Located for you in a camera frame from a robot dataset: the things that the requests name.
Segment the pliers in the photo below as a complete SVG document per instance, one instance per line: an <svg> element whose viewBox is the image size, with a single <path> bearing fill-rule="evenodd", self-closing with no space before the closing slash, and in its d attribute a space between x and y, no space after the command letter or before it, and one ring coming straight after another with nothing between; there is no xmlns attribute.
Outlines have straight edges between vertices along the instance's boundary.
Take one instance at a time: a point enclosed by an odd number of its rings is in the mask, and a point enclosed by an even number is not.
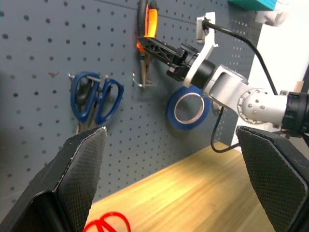
<svg viewBox="0 0 309 232"><path fill-rule="evenodd" d="M155 38L158 26L158 7L155 0L139 1L137 22L139 37ZM147 84L147 72L151 57L145 53L139 42L137 42L136 47L140 52L141 86L145 88L149 85Z"/></svg>

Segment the tape roll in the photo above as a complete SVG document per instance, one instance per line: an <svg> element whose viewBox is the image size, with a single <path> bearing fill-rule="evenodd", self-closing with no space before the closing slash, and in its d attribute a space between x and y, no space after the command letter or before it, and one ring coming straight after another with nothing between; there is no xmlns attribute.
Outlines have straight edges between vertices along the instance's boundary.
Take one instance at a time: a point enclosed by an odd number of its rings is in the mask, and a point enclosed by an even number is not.
<svg viewBox="0 0 309 232"><path fill-rule="evenodd" d="M181 100L188 96L199 96L201 107L198 114L190 120L180 120L176 116L176 108ZM190 130L201 124L207 117L211 101L203 95L203 91L195 86L181 87L169 99L166 114L171 125L179 130Z"/></svg>

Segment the wooden table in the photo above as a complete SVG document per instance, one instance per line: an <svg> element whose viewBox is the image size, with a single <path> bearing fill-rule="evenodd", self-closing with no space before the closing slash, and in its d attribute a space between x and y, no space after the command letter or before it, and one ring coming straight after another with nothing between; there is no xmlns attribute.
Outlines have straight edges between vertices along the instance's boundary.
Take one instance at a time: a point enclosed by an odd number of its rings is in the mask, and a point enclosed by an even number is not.
<svg viewBox="0 0 309 232"><path fill-rule="evenodd" d="M274 232L236 150L207 147L93 204L87 222L109 211L124 214L133 232Z"/></svg>

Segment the wire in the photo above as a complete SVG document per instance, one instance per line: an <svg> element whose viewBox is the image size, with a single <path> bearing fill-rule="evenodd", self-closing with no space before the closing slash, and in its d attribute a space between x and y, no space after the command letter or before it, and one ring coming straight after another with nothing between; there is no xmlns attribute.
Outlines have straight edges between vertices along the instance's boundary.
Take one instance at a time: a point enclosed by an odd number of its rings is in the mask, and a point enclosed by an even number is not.
<svg viewBox="0 0 309 232"><path fill-rule="evenodd" d="M233 37L235 37L237 39L240 39L240 40L244 41L254 51L254 53L256 54L257 58L259 59L259 61L260 61L261 65L262 65L262 68L263 68L263 70L265 72L265 75L267 77L267 80L268 80L268 82L270 84L270 87L271 87L274 95L278 95L278 92L276 91L275 85L274 85L274 83L273 83L273 81L272 81L272 79L270 77L269 71L268 71L268 69L266 67L266 64L265 64L263 58L262 58L262 55L260 54L260 52L257 50L257 48L254 46L254 44L250 40L248 40L246 37L244 37L242 35L239 35L237 33L232 32L229 29L226 29L226 28L223 28L221 26L212 24L212 23L208 22L207 20L203 21L203 29L205 29L205 28L212 28L214 30L220 31L220 32L222 32L224 34L233 36Z"/></svg>
<svg viewBox="0 0 309 232"><path fill-rule="evenodd" d="M253 44L250 40L248 40L246 37L244 37L244 36L242 36L242 35L239 35L239 34L237 34L237 33L232 32L232 31L229 30L229 29L226 29L226 28L223 28L223 27L221 27L221 26L212 24L212 23L210 23L210 22L207 21L207 20L203 20L202 26L203 26L203 29L212 28L212 29L214 29L214 30L220 31L220 32L222 32L222 33L224 33L224 34L233 36L233 37L235 37L235 38L237 38L237 39L239 39L239 40L244 41L244 42L254 51L254 53L256 54L257 58L259 59L259 61L260 61L260 63L261 63L261 66L262 66L262 68L263 68L263 70L264 70L264 72L265 72L266 78L267 78L267 80L268 80L268 82L269 82L269 84L270 84L270 87L271 87L271 89L272 89L274 95L278 95L278 92L276 91L275 85L274 85L274 83L273 83L273 81L272 81L272 79L271 79L271 76L270 76L270 74L269 74L269 71L268 71L268 69L267 69L267 67L266 67L266 64L265 64L265 62L264 62L264 60L263 60L263 57L262 57L261 53L257 50L257 48L254 46L254 44ZM220 123L220 120L221 120L223 111L224 111L224 108L222 107L222 108L221 108L221 111L220 111L220 114L219 114L219 116L218 116L217 122L216 122L216 124L215 124L215 126L214 126L214 128L213 128L212 134L211 134L211 147L212 147L212 149L213 149L215 152L217 152L217 153L224 153L224 152L227 152L227 151L232 150L232 149L234 149L235 147L238 147L238 146L239 146L239 143L237 143L237 144L234 144L234 145L232 145L232 146L230 146L230 147L227 147L227 148L225 148L225 149L222 149L222 150L218 150L218 149L216 149L216 148L214 147L214 142L213 142L213 141L214 141L214 137L215 137L215 135L216 135L216 131L217 131L218 125L219 125L219 123Z"/></svg>
<svg viewBox="0 0 309 232"><path fill-rule="evenodd" d="M223 149L223 150L218 150L217 148L214 147L213 140L214 140L214 137L215 137L215 135L216 135L217 127L218 127L219 122L220 122L220 120L221 120L223 111L224 111L224 108L222 107L222 108L221 108L221 111L220 111L220 114L219 114L219 116L218 116L217 122L216 122L216 124L214 125L214 128L213 128L213 130L212 130L212 134L211 134L211 147L212 147L213 151L215 151L215 152L217 152L217 153L224 153L224 152L227 152L227 151L232 150L232 149L234 149L235 147L238 147L238 146L239 146L239 143L237 143L237 144L234 144L234 145L232 145L232 146L230 146L230 147L228 147L228 148L225 148L225 149Z"/></svg>

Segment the scissor handle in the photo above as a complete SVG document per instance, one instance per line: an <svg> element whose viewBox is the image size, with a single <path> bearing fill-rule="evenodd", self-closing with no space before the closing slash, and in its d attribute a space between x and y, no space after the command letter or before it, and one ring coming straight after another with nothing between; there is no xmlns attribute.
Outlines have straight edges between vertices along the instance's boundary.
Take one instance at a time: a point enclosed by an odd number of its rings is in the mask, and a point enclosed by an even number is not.
<svg viewBox="0 0 309 232"><path fill-rule="evenodd" d="M74 88L74 81L71 83L71 92ZM92 80L86 80L86 83L83 81L79 84L79 89L76 92L75 102L78 106L84 106L87 103L87 100L90 96L90 92L92 89Z"/></svg>
<svg viewBox="0 0 309 232"><path fill-rule="evenodd" d="M114 105L112 106L112 109L106 114L106 116L102 116L103 106L104 106L107 95L108 95L109 90L111 89L112 85L116 85L118 87L118 95L117 95L117 98L116 98ZM119 82L117 82L114 79L107 79L105 81L103 89L102 89L102 98L98 100L99 101L98 112L97 112L97 115L96 115L96 118L95 118L96 124L100 125L100 124L106 122L107 120L109 120L113 116L113 114L116 112L116 110L117 110L117 108L120 104L123 93L124 93L124 87L123 87L122 84L120 84Z"/></svg>
<svg viewBox="0 0 309 232"><path fill-rule="evenodd" d="M100 76L96 74L95 72L79 72L75 75L75 78L73 80L72 88L71 88L71 108L75 115L75 117L80 122L86 122L88 119L88 116L90 114L93 102L96 100L96 93L98 90L98 87L100 85L100 82L94 81L87 104L85 106L84 111L78 111L76 108L76 98L78 97L78 84L81 81L82 78L85 78L87 76L92 76L94 78L100 79Z"/></svg>
<svg viewBox="0 0 309 232"><path fill-rule="evenodd" d="M108 212L108 213L104 214L99 220L93 220L93 221L89 222L85 226L83 232L87 232L90 229L90 227L93 227L93 226L96 226L98 232L104 232L103 228L106 228L108 232L117 232L108 222L105 221L105 219L107 219L109 217L118 217L118 218L122 219L124 221L124 223L126 224L127 232L132 231L128 219L123 214L121 214L119 212Z"/></svg>

